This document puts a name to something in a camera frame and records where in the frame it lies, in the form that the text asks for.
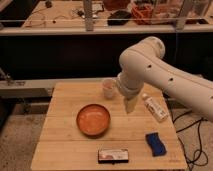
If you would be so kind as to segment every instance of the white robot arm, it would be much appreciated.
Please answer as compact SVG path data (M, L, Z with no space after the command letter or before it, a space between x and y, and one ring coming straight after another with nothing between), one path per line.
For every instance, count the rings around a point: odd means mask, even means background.
M120 56L122 72L117 77L121 94L132 99L146 82L213 121L213 82L168 65L161 60L164 54L165 46L157 37L126 49Z

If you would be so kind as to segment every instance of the orange bowl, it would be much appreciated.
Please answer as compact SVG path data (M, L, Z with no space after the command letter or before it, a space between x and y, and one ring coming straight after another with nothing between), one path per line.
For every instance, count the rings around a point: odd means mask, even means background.
M110 114L102 105L89 104L78 112L76 122L81 132L88 136L97 136L109 127Z

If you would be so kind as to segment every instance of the plastic bottle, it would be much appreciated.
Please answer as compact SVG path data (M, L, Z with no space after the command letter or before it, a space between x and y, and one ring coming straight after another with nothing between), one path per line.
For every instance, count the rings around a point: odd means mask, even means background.
M158 122L166 120L166 118L168 117L168 113L163 110L163 108L155 99L148 96L146 93L142 95L142 99L144 100L144 104L147 109L152 113L152 115Z

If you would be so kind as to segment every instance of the paper cup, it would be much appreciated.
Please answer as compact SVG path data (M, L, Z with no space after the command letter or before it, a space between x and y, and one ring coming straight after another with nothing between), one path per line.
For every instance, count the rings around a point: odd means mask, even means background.
M115 96L115 80L113 78L105 78L102 80L103 94L106 99L113 99Z

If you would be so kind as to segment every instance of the wooden board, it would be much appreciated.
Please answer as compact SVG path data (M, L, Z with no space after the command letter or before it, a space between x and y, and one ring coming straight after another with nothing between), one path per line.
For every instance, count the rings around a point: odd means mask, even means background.
M145 85L142 92L150 94L168 112L161 91ZM98 103L110 112L107 132L91 139L77 125L78 111L85 105ZM145 134L158 132L167 154L152 157ZM98 164L100 148L127 148L129 163ZM73 82L56 85L47 117L36 148L32 170L147 170L185 169L186 162L172 121L158 123L139 98L135 111L126 114L123 99L116 92L113 100L103 97L101 82Z

